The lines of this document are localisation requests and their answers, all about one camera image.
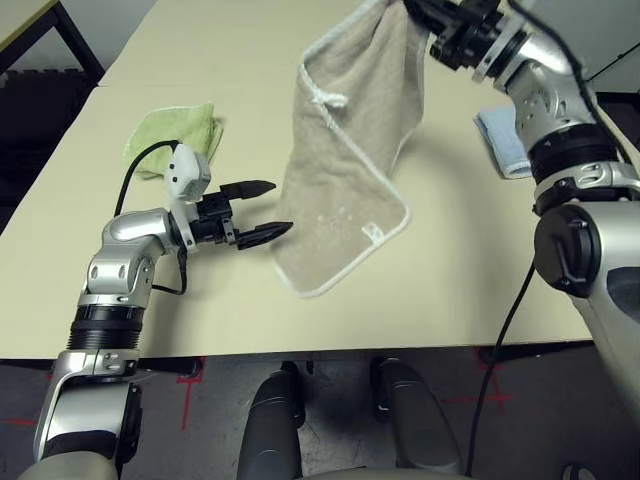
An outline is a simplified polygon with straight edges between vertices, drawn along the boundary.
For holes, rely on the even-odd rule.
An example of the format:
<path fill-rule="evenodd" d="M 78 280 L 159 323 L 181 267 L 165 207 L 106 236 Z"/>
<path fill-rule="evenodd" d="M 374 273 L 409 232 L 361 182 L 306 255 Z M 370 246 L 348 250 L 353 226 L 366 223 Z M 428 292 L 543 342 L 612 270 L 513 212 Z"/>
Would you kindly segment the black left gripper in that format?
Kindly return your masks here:
<path fill-rule="evenodd" d="M 246 180 L 221 185 L 220 192 L 204 195 L 195 203 L 196 218 L 189 223 L 196 244 L 235 244 L 238 250 L 245 250 L 284 235 L 293 227 L 292 222 L 269 222 L 237 233 L 232 222 L 230 200 L 256 198 L 275 188 L 269 181 Z"/>

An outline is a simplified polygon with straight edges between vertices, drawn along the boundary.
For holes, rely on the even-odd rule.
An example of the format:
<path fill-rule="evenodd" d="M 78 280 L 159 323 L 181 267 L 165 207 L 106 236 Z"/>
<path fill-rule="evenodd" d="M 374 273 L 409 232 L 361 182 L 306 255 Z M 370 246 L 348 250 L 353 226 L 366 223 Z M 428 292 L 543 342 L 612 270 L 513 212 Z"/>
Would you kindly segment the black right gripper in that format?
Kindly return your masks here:
<path fill-rule="evenodd" d="M 411 20 L 437 36 L 430 55 L 452 70 L 476 68 L 499 35 L 498 1 L 404 0 Z"/>

